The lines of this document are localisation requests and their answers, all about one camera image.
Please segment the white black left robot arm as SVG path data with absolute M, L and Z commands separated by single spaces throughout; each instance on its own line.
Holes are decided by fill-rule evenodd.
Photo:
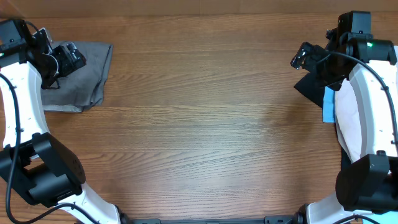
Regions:
M 63 210 L 81 223 L 129 223 L 125 213 L 86 183 L 80 160 L 51 135 L 45 119 L 42 90 L 59 89 L 59 78 L 85 65 L 75 44 L 52 47 L 48 32 L 31 22 L 1 22 L 6 205 L 15 192 L 30 205 L 45 206 L 47 213 Z

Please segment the grey shorts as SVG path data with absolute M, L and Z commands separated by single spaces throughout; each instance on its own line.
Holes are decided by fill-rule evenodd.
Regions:
M 45 111 L 81 113 L 104 100 L 113 45 L 101 42 L 75 42 L 75 45 L 86 58 L 86 65 L 60 78 L 58 90 L 41 91 Z

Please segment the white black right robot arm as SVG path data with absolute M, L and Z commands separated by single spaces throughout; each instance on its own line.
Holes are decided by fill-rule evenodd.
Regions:
M 295 89 L 335 124 L 341 170 L 335 191 L 290 222 L 371 222 L 397 210 L 397 47 L 373 37 L 364 11 L 340 15 L 326 37 L 325 47 L 304 42 L 290 64 L 307 71 Z

